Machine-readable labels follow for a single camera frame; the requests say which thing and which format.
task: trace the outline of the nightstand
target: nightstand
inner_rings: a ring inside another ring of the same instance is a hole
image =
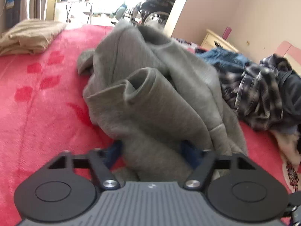
[[[207,35],[203,40],[201,47],[210,50],[214,47],[222,47],[223,49],[238,53],[238,49],[232,46],[229,42],[207,29]]]

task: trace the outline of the pink blanket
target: pink blanket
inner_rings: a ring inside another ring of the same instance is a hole
[[[14,206],[16,187],[64,150],[83,154],[106,147],[111,139],[90,122],[79,77],[79,54],[97,44],[112,27],[84,25],[63,31],[40,55],[0,57],[0,219],[20,221]],[[277,146],[266,132],[242,123],[249,154],[285,185]]]

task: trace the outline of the white logo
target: white logo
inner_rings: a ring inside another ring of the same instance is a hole
[[[148,185],[148,187],[149,187],[150,189],[154,189],[154,188],[157,187],[157,185],[155,185],[154,183],[151,183],[151,184]]]

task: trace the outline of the pink headboard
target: pink headboard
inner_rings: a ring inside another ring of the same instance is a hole
[[[288,41],[283,41],[275,53],[287,58],[292,68],[301,75],[301,49],[294,47]]]

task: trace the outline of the plaid shirt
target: plaid shirt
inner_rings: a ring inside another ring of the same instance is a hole
[[[241,71],[227,71],[214,64],[219,72],[223,98],[235,113],[257,130],[267,130],[283,118],[278,88],[278,70],[261,61],[246,63]]]

